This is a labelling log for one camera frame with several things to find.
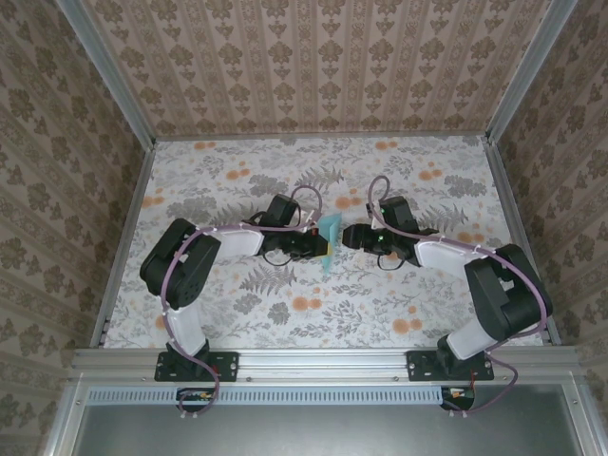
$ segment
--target white table surface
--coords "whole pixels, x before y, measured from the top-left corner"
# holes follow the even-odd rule
[[[160,142],[104,347],[164,347],[161,304],[139,269],[173,219],[239,221],[311,183],[324,214],[342,213],[343,230],[368,221],[367,188],[378,174],[390,178],[391,196],[408,199],[421,228],[489,247],[509,242],[478,137]],[[314,207],[311,192],[298,200]],[[464,281],[408,263],[381,271],[374,256],[341,244],[329,275],[319,260],[280,268],[261,257],[218,261],[193,305],[212,347],[248,349],[430,347],[473,313]]]

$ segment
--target metal frame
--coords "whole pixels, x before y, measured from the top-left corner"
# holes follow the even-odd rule
[[[490,171],[492,172],[492,178],[496,184],[496,193],[501,201],[503,207],[504,219],[506,220],[506,226],[509,229],[513,242],[522,247],[523,252],[528,257],[530,264],[534,268],[536,273],[539,273],[536,262],[534,261],[534,255],[528,242],[528,237],[525,234],[523,228],[522,218],[520,217],[520,211],[517,208],[517,202],[513,196],[511,185],[509,184],[506,170],[504,169],[503,160],[501,159],[501,153],[499,151],[496,142],[491,142],[484,139],[484,150],[487,156],[487,162],[490,165]],[[560,334],[558,328],[555,325],[555,319],[553,316],[547,318],[547,332],[549,339],[553,345],[561,345]]]
[[[238,350],[238,380],[223,389],[242,390],[285,387],[420,387],[439,382],[410,383],[406,353],[420,349],[343,349],[343,350]],[[158,388],[154,381],[156,361],[161,350],[79,350],[62,398],[45,456],[71,455],[85,413],[86,401],[95,386]],[[597,410],[580,367],[574,347],[503,347],[494,354],[515,367],[519,384],[561,385],[579,444],[585,456],[606,453]],[[495,366],[496,379],[484,382],[505,385],[510,370]],[[450,385],[464,385],[453,382]],[[173,386],[210,387],[210,383],[175,383]]]
[[[234,140],[302,140],[310,138],[407,138],[447,136],[483,136],[479,131],[324,131],[319,133],[255,133],[243,135],[196,135],[196,136],[159,136],[157,141],[173,143],[179,141],[234,141]]]
[[[95,28],[94,21],[88,17],[85,2],[81,0],[57,0],[57,3],[83,44],[86,54],[104,79],[112,98],[123,112],[126,121],[129,122],[143,150],[151,149],[154,130],[129,90],[128,83],[123,78],[119,66],[110,57],[101,34]]]
[[[487,126],[491,141],[497,142],[506,130],[576,4],[577,0],[556,0],[549,5],[520,66],[515,71]]]
[[[146,152],[143,157],[142,168],[140,169],[140,175],[137,179],[135,191],[133,192],[133,198],[129,205],[129,211],[126,214],[126,220],[124,221],[123,232],[121,234],[121,240],[118,244],[116,256],[114,257],[114,263],[110,270],[110,275],[105,284],[104,298],[97,314],[97,321],[95,322],[95,329],[91,336],[89,347],[96,349],[100,346],[102,340],[102,334],[105,325],[108,323],[109,317],[114,311],[114,305],[116,304],[116,297],[121,287],[123,280],[124,265],[129,257],[129,250],[131,247],[131,241],[135,234],[135,227],[137,226],[137,219],[140,216],[142,210],[143,196],[145,195],[145,188],[147,187],[150,174],[152,173],[152,164],[154,163],[154,157],[156,151],[154,148]]]

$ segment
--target blue object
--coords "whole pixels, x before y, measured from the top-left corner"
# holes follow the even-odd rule
[[[319,219],[317,226],[319,235],[328,242],[328,252],[326,256],[321,258],[323,263],[323,274],[327,275],[332,266],[332,256],[338,243],[338,235],[340,234],[340,223],[342,223],[342,214],[334,214]]]

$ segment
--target table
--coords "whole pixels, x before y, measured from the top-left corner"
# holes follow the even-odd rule
[[[384,174],[421,228],[493,248],[510,239],[481,137],[160,142],[155,150],[107,349],[167,342],[160,301],[139,269],[173,219],[198,226],[247,219],[302,183],[320,190],[324,215],[342,214],[341,230],[369,221],[368,186]],[[304,210],[314,207],[312,192],[297,199]],[[385,268],[397,264],[383,259]],[[217,261],[193,305],[211,346],[226,349],[430,347],[473,315],[462,280],[408,263],[382,271],[374,256],[341,245],[328,275],[320,260],[283,267],[260,257]]]

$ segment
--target metal bar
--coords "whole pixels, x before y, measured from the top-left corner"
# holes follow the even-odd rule
[[[151,149],[146,152],[143,157],[142,168],[140,175],[137,179],[137,185],[133,192],[133,198],[129,206],[129,211],[126,214],[126,220],[124,221],[123,233],[121,234],[121,240],[118,244],[116,256],[114,256],[114,263],[110,271],[110,276],[105,284],[104,298],[100,306],[99,313],[97,314],[97,321],[95,323],[95,329],[91,336],[90,347],[99,347],[102,338],[102,332],[106,320],[112,315],[114,311],[114,305],[116,304],[116,297],[121,287],[121,281],[123,280],[124,265],[129,257],[129,249],[131,247],[131,241],[135,234],[135,227],[137,226],[137,219],[142,209],[143,196],[145,194],[145,188],[152,172],[152,164],[154,163],[155,150]]]
[[[589,387],[571,382],[563,385],[562,388],[582,453],[585,456],[608,454],[606,432]]]
[[[368,350],[239,350],[237,383],[253,386],[365,386],[411,384],[406,352],[420,349]],[[162,350],[79,350],[72,361],[69,384],[158,386],[154,370]],[[521,384],[563,384],[583,381],[576,351],[572,347],[503,347],[494,354],[514,366]],[[510,370],[495,366],[502,385],[512,378]],[[443,385],[445,382],[415,382]],[[466,382],[454,382],[454,385]],[[209,383],[176,383],[209,386]]]
[[[319,133],[260,133],[249,135],[206,135],[206,136],[159,136],[157,141],[171,143],[176,141],[226,141],[226,140],[303,140],[309,138],[407,138],[428,136],[478,136],[485,135],[483,131],[345,131]]]
[[[487,162],[490,165],[490,171],[492,172],[492,178],[496,185],[496,192],[498,193],[501,206],[503,207],[504,218],[506,219],[506,226],[509,229],[513,242],[522,247],[523,252],[530,260],[530,264],[534,268],[536,273],[539,273],[539,269],[534,261],[534,255],[532,254],[532,248],[528,242],[528,237],[525,234],[525,228],[523,228],[522,218],[520,217],[520,211],[517,208],[517,202],[513,196],[511,185],[509,184],[506,170],[504,169],[503,159],[499,151],[496,142],[484,139],[485,155],[487,156]],[[555,325],[555,319],[553,316],[547,318],[547,331],[549,338],[553,345],[561,345],[560,334],[558,328]]]
[[[143,115],[135,98],[133,98],[128,84],[120,72],[120,67],[108,54],[100,33],[86,13],[84,2],[58,0],[57,3],[83,44],[86,54],[104,79],[112,98],[118,104],[129,125],[131,125],[131,129],[140,141],[143,150],[151,149],[154,129]]]
[[[168,405],[179,401],[179,387],[91,387],[89,406]],[[184,397],[184,405],[200,402]],[[216,402],[219,406],[377,406],[377,405],[441,405],[441,387],[397,385],[390,387],[279,387],[244,388],[226,385]]]
[[[85,413],[89,386],[67,386],[50,431],[44,456],[71,456]]]
[[[519,68],[513,75],[509,87],[487,127],[489,139],[492,142],[497,142],[503,135],[576,4],[577,0],[556,0],[549,5],[541,25],[532,38]]]

